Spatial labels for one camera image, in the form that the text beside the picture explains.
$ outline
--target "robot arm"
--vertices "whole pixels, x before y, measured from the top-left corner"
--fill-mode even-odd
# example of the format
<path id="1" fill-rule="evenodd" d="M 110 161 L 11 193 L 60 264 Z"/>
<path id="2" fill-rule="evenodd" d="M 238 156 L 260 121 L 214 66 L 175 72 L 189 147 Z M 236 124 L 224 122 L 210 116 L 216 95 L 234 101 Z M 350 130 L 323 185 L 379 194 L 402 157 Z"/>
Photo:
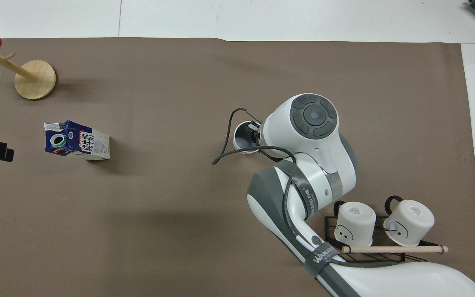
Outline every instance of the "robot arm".
<path id="1" fill-rule="evenodd" d="M 418 262 L 370 268 L 347 263 L 305 223 L 355 186 L 355 158 L 338 133 L 338 124 L 328 99 L 300 94 L 259 126 L 256 149 L 285 160 L 252 177 L 247 201 L 256 218 L 334 297 L 475 296 L 474 282 L 443 265 Z"/>

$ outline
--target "brown table surface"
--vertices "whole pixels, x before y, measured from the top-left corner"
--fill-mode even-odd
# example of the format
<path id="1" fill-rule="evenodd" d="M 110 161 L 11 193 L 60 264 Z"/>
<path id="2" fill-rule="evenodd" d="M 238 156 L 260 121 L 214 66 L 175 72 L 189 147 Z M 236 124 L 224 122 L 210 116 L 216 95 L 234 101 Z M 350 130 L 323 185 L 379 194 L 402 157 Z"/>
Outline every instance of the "brown table surface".
<path id="1" fill-rule="evenodd" d="M 211 165 L 230 112 L 266 118 L 314 92 L 337 107 L 358 160 L 343 200 L 384 214 L 390 195 L 420 201 L 435 226 L 423 254 L 475 281 L 475 162 L 460 45 L 15 39 L 17 64 L 54 66 L 39 101 L 0 78 L 0 296 L 302 296 L 324 290 L 256 220 L 245 194 L 272 162 Z M 237 114 L 235 127 L 247 119 Z M 48 154 L 43 123 L 111 136 L 111 160 Z M 309 220 L 323 234 L 332 205 Z"/>

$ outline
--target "milk carton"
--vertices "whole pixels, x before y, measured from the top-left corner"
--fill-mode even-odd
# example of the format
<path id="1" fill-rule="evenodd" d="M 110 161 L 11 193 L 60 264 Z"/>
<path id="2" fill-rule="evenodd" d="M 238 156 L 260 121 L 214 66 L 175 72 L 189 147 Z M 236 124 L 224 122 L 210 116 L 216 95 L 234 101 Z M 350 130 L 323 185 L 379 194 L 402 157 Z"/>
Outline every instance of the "milk carton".
<path id="1" fill-rule="evenodd" d="M 45 126 L 45 152 L 83 160 L 109 159 L 109 136 L 70 120 Z"/>

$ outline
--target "wooden mug tree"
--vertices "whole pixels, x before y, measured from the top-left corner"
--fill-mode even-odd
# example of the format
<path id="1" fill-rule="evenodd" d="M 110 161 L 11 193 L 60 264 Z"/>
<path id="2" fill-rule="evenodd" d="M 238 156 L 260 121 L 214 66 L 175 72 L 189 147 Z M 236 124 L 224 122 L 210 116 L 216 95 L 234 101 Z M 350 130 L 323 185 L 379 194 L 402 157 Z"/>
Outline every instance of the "wooden mug tree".
<path id="1" fill-rule="evenodd" d="M 10 62 L 10 59 L 15 55 L 16 53 L 7 57 L 0 55 L 0 65 L 16 74 L 14 86 L 18 94 L 30 100 L 38 100 L 47 96 L 56 84 L 56 72 L 53 67 L 42 60 L 29 61 L 23 66 L 18 66 Z"/>

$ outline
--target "gray strap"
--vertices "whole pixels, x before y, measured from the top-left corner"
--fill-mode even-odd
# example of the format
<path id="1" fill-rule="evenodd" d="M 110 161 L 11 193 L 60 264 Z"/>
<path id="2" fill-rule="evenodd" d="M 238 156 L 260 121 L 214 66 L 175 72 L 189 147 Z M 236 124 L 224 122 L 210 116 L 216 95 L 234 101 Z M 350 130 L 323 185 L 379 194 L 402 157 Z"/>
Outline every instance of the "gray strap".
<path id="1" fill-rule="evenodd" d="M 313 190 L 313 187 L 311 186 L 311 183 L 307 177 L 305 177 L 303 172 L 298 168 L 298 166 L 296 166 L 296 164 L 288 160 L 281 160 L 274 166 L 288 175 L 289 179 L 291 179 L 295 184 L 296 190 L 298 190 L 298 194 L 300 195 L 300 198 L 303 200 L 303 203 L 306 207 L 305 219 L 313 216 L 318 208 L 318 199 L 316 198 L 315 191 Z"/>
<path id="2" fill-rule="evenodd" d="M 338 254 L 336 248 L 324 241 L 305 259 L 303 266 L 313 278 L 316 278 L 318 273 L 331 261 L 331 258 Z"/>

